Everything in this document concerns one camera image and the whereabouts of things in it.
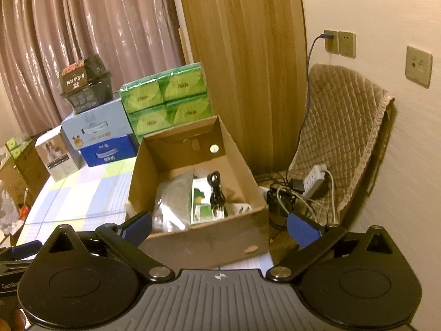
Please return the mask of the person's left hand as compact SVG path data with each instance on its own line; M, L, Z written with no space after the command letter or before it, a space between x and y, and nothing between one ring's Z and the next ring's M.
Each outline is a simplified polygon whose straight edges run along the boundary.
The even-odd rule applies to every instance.
M0 320L0 331L24 331L26 327L26 317L20 309L16 309L12 314L12 320L6 322Z

